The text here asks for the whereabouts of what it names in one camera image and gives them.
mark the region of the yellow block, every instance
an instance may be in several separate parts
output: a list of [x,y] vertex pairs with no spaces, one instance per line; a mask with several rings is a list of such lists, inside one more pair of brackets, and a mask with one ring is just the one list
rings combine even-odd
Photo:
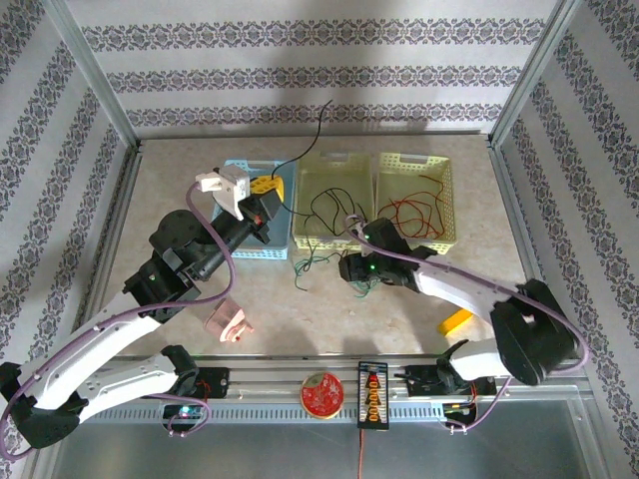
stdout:
[[471,318],[472,318],[472,312],[467,311],[465,309],[460,309],[453,316],[451,316],[449,319],[445,320],[442,324],[440,324],[437,327],[437,330],[441,334],[446,336],[451,331],[453,331],[457,327],[460,327],[462,324],[464,324]]
[[261,195],[268,193],[270,190],[276,190],[280,201],[284,202],[284,180],[282,180],[282,177],[275,177],[271,180],[271,175],[264,175],[251,181],[252,194]]

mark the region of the yellow plastic basket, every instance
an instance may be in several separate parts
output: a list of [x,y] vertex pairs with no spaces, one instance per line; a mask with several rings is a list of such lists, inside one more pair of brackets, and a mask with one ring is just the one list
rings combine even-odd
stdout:
[[[362,213],[371,221],[374,218],[372,191],[371,155],[361,153],[310,153],[298,163],[295,211],[310,214],[311,201],[328,188],[346,190],[355,203],[355,212]],[[350,213],[348,197],[337,193],[346,210]],[[328,195],[322,195],[314,203],[314,210],[325,222],[332,226],[337,206]],[[340,212],[335,219],[335,231],[343,231],[345,214]],[[336,237],[317,218],[307,221],[305,217],[294,215],[293,239],[298,248],[349,249],[360,250],[360,245],[347,233]]]
[[[375,217],[391,218],[395,213],[395,208],[383,207],[391,201],[402,200],[408,195],[417,192],[430,192],[437,196],[441,185],[437,182],[423,178],[420,175],[427,175],[443,183],[443,190],[439,195],[441,201],[437,202],[440,217],[436,213],[435,198],[430,195],[420,195],[413,197],[425,202],[432,207],[433,215],[430,223],[438,231],[442,231],[437,239],[414,239],[406,238],[412,246],[424,245],[435,249],[440,254],[446,254],[456,243],[455,236],[455,216],[452,197],[452,167],[450,159],[446,157],[431,157],[424,155],[407,155],[401,153],[381,153],[379,154],[379,166],[377,171],[377,188],[375,195]],[[409,207],[404,206],[400,210],[401,214],[406,211],[406,219],[416,218],[416,214],[410,212]],[[420,222],[411,222],[402,225],[407,235],[415,235]]]

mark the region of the pink plastic piece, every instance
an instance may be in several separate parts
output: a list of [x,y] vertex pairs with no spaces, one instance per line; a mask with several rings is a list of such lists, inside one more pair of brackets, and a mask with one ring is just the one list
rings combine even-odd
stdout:
[[220,301],[213,314],[204,324],[204,329],[220,336],[220,342],[236,342],[244,331],[253,332],[253,327],[246,321],[244,310],[229,297]]

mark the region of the blue plastic basket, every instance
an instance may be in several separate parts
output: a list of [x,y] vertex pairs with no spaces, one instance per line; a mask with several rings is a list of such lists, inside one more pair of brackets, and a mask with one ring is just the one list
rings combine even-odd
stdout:
[[[226,160],[225,165],[235,165],[251,175],[251,179],[263,175],[270,175],[277,165],[281,165],[280,160]],[[297,165],[292,163],[278,170],[278,175],[284,180],[284,204],[293,209],[293,198],[296,187]],[[216,205],[213,211],[213,218],[219,215],[221,209]],[[269,244],[263,244],[258,239],[248,237],[234,251],[233,257],[246,257],[253,259],[286,259],[289,257],[289,241],[291,240],[291,216],[284,208],[280,208],[276,217],[269,223]]]

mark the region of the patterned wallpaper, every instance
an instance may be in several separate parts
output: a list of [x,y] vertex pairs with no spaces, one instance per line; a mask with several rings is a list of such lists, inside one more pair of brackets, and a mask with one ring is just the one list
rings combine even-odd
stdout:
[[615,478],[639,476],[638,9],[584,2],[501,148],[537,261],[590,343]]
[[555,0],[68,0],[141,138],[489,132]]
[[0,362],[22,363],[71,331],[125,148],[39,1],[0,0],[0,104]]

